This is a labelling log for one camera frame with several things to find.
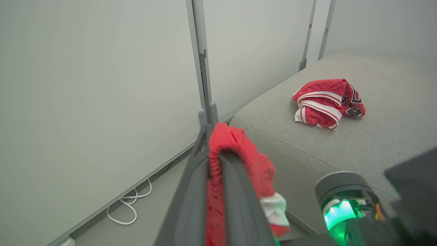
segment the panel hinge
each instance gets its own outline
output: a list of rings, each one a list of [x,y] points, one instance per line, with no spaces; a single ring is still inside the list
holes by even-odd
[[[299,66],[299,71],[304,69],[304,68],[306,68],[306,57],[305,57],[305,59],[303,59],[301,61],[300,66]]]

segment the green light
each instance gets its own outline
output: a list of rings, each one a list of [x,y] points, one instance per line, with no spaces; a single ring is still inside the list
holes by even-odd
[[[350,202],[344,200],[326,212],[325,223],[328,230],[330,230],[333,226],[350,218],[356,218],[356,215],[352,209],[352,206],[350,205]]]

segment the gray upholstery fabric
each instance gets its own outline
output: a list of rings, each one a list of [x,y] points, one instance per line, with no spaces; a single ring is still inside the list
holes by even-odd
[[[242,127],[276,167],[274,187],[287,211],[317,233],[326,231],[314,188],[339,170],[361,174],[388,208],[396,192],[388,167],[437,145],[436,71],[397,58],[337,54],[305,68],[241,109]],[[335,131],[294,121],[292,94],[307,82],[345,78],[360,93],[367,114],[342,118]]]

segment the gray couch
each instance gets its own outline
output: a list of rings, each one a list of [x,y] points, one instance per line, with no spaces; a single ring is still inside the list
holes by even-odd
[[[314,188],[323,176],[361,174],[390,212],[396,192],[383,171],[437,145],[437,73],[382,55],[344,53],[325,57],[241,109],[241,127],[276,167],[275,189],[287,212],[315,233],[326,231]],[[343,118],[335,130],[294,121],[291,95],[307,82],[345,78],[360,93],[367,114]]]

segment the white cable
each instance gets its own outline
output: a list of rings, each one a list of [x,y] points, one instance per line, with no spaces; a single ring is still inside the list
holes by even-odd
[[[112,218],[109,215],[109,207],[106,209],[106,214],[108,215],[108,218],[111,219],[112,221],[114,221],[115,223],[118,223],[118,224],[121,224],[121,225],[130,225],[133,222],[135,222],[136,219],[137,219],[137,213],[136,213],[135,209],[131,205],[134,204],[137,201],[138,198],[146,197],[146,196],[148,196],[152,192],[152,182],[150,182],[149,179],[147,179],[147,181],[149,182],[149,186],[150,186],[150,190],[149,190],[149,192],[147,192],[147,194],[138,195],[137,189],[134,188],[134,191],[135,191],[135,195],[134,196],[122,197],[122,198],[119,199],[119,201],[121,203],[123,203],[124,205],[128,206],[132,210],[132,212],[134,212],[135,218],[131,222],[121,222],[121,221],[118,221],[118,220]],[[132,202],[130,202],[130,203],[125,202],[124,199],[129,199],[129,198],[134,198],[134,200]]]

